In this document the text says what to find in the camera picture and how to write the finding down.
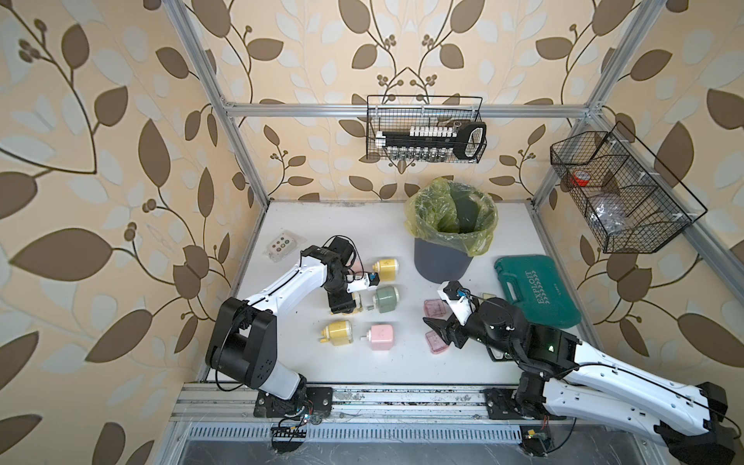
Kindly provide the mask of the pink shavings tray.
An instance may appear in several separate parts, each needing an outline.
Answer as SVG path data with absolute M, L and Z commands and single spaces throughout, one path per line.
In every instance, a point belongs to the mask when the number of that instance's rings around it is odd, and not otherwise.
M 428 331 L 425 334 L 425 340 L 430 353 L 435 356 L 445 353 L 450 347 L 436 331 Z
M 424 302 L 424 317 L 447 320 L 451 314 L 449 306 L 443 300 L 426 300 Z

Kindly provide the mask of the green pencil sharpener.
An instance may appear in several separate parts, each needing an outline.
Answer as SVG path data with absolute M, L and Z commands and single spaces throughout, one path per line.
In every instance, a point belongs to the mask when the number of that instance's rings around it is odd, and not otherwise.
M 381 314 L 393 312 L 399 300 L 399 292 L 395 286 L 379 287 L 372 296 L 372 304 L 367 306 L 367 310 Z

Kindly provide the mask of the pink sharpener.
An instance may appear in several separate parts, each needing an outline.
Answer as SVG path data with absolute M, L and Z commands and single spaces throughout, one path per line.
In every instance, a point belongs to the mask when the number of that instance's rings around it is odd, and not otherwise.
M 364 267 L 362 264 L 362 261 L 356 260 L 352 265 L 349 267 L 349 272 L 354 273 L 355 275 L 360 275 L 364 272 Z
M 360 339 L 365 341 L 372 351 L 389 351 L 394 346 L 394 328 L 390 324 L 372 325 Z

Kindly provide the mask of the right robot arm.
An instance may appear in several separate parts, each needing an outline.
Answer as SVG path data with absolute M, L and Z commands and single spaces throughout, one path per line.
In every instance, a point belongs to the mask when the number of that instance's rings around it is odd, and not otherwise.
M 506 355 L 521 371 L 513 408 L 521 416 L 565 417 L 642 436 L 684 464 L 730 464 L 741 430 L 713 383 L 684 385 L 613 358 L 575 335 L 529 322 L 502 300 L 443 292 L 448 319 L 425 319 L 446 345 L 469 341 Z

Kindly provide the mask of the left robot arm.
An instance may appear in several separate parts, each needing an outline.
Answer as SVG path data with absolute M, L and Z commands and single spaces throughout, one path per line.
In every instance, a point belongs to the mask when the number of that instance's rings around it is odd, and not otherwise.
M 377 273 L 355 270 L 360 260 L 348 236 L 332 236 L 323 245 L 300 252 L 298 262 L 284 275 L 245 300 L 227 298 L 219 307 L 205 363 L 223 393 L 236 387 L 261 393 L 267 415 L 298 419 L 313 413 L 307 380 L 279 362 L 279 324 L 305 298 L 323 290 L 333 315 L 351 315 L 362 308 L 360 293 L 375 288 Z

